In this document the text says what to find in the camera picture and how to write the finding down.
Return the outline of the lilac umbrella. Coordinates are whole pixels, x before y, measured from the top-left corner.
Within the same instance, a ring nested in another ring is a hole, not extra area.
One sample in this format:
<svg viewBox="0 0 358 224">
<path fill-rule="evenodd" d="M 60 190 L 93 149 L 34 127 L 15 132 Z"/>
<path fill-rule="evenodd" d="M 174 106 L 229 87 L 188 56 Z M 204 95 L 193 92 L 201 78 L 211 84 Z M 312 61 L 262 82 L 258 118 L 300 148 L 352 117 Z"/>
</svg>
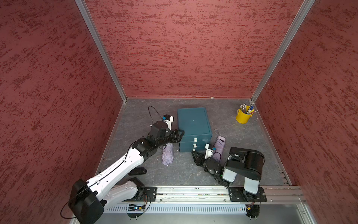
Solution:
<svg viewBox="0 0 358 224">
<path fill-rule="evenodd" d="M 166 166 L 172 164 L 174 161 L 173 144 L 168 143 L 163 147 L 162 150 L 162 163 Z"/>
<path fill-rule="evenodd" d="M 223 150 L 224 150 L 224 147 L 225 147 L 226 138 L 220 135 L 218 129 L 215 129 L 214 132 L 217 135 L 217 139 L 216 139 L 216 142 L 214 144 L 212 158 L 217 162 L 221 162 Z"/>
</svg>

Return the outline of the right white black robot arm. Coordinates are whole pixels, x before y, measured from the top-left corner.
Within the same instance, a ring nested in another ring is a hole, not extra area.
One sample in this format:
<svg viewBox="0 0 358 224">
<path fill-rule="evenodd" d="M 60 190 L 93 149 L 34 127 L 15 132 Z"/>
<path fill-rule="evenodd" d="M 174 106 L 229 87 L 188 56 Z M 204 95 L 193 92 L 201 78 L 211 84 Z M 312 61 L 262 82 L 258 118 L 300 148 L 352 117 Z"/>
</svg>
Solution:
<svg viewBox="0 0 358 224">
<path fill-rule="evenodd" d="M 192 152 L 196 166 L 202 167 L 221 186 L 228 188 L 237 175 L 244 177 L 243 193 L 254 196 L 259 193 L 263 166 L 266 158 L 257 150 L 232 147 L 225 164 L 221 164 L 222 154 L 210 149 L 209 154 Z"/>
</svg>

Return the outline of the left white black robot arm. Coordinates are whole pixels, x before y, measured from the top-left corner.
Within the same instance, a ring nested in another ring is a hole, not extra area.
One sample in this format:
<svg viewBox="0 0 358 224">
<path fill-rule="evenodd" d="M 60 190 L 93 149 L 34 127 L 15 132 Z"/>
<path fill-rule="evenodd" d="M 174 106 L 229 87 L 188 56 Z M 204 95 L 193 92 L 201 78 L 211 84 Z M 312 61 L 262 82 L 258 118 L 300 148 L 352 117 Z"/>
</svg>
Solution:
<svg viewBox="0 0 358 224">
<path fill-rule="evenodd" d="M 70 199 L 66 205 L 81 224 L 94 224 L 103 214 L 105 208 L 128 199 L 139 197 L 144 185 L 137 178 L 125 184 L 115 185 L 132 170 L 156 154 L 164 145 L 179 143 L 184 131 L 171 129 L 171 120 L 161 120 L 152 124 L 145 138 L 134 141 L 114 164 L 102 173 L 87 181 L 79 179 L 71 188 Z"/>
</svg>

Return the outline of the teal three-drawer cabinet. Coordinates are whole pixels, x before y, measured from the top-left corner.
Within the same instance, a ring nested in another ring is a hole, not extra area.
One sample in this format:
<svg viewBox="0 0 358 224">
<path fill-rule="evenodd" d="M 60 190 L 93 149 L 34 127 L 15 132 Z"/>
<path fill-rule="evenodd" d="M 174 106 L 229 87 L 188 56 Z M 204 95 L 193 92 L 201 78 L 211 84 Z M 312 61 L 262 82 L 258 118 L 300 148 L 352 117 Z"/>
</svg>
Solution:
<svg viewBox="0 0 358 224">
<path fill-rule="evenodd" d="M 205 151 L 213 135 L 206 108 L 182 108 L 177 110 L 177 115 L 178 128 L 185 132 L 180 152 Z"/>
</svg>

